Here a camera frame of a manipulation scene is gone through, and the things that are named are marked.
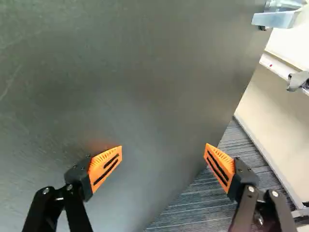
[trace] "orange gripper pad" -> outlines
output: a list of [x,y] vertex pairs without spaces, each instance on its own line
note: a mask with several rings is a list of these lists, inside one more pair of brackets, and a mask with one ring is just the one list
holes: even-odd
[[92,193],[103,184],[106,178],[122,161],[122,146],[117,146],[94,156],[89,165],[88,175]]
[[204,159],[224,191],[228,193],[235,174],[234,159],[210,144],[206,144]]

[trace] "striped carpet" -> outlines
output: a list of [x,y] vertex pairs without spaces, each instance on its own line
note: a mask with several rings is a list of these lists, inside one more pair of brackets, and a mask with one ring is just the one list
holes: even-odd
[[[229,123],[219,148],[231,157],[240,157],[250,166],[260,177],[260,189],[277,189],[286,195],[271,168],[235,119]],[[235,207],[210,170],[205,168],[144,232],[226,232]],[[257,231],[257,228],[253,226],[252,231]]]

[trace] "silver clamp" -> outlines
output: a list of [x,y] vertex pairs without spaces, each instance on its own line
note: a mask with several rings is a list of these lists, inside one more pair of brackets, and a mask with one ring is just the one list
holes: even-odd
[[292,28],[307,4],[306,0],[267,0],[263,13],[255,13],[252,25],[267,28]]
[[295,92],[297,89],[309,89],[309,72],[301,71],[289,74],[288,88],[289,92]]

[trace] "black stripe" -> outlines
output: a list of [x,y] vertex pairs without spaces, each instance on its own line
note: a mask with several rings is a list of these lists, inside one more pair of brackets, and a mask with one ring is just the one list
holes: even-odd
[[212,154],[207,151],[208,154],[210,155],[210,157],[212,158],[213,162],[216,164],[217,168],[219,169],[219,171],[221,172],[221,174],[224,176],[224,178],[228,181],[228,176],[225,174],[224,170],[220,167],[220,165],[218,164],[218,162],[216,161],[216,159],[212,156]]
[[222,176],[221,176],[221,175],[217,172],[217,170],[213,167],[213,165],[212,165],[211,161],[209,160],[209,158],[207,158],[207,160],[208,160],[209,164],[211,165],[213,171],[217,174],[217,176],[220,178],[220,180],[223,182],[223,184],[224,184],[225,186],[227,186],[226,181],[222,178]]
[[108,170],[103,173],[102,176],[100,176],[95,182],[93,182],[93,185],[96,185],[101,179],[103,179],[110,171],[111,169],[116,165],[116,163],[118,162],[118,160],[116,160],[109,168]]
[[109,160],[103,168],[106,168],[108,165],[110,165],[117,157],[119,156],[119,154],[115,155],[111,160]]

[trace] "large dark gray panel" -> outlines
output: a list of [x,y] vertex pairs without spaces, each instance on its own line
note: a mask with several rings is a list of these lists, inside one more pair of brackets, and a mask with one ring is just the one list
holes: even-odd
[[0,1],[1,231],[107,143],[124,161],[86,206],[93,228],[141,231],[219,143],[269,37],[251,25],[263,4]]

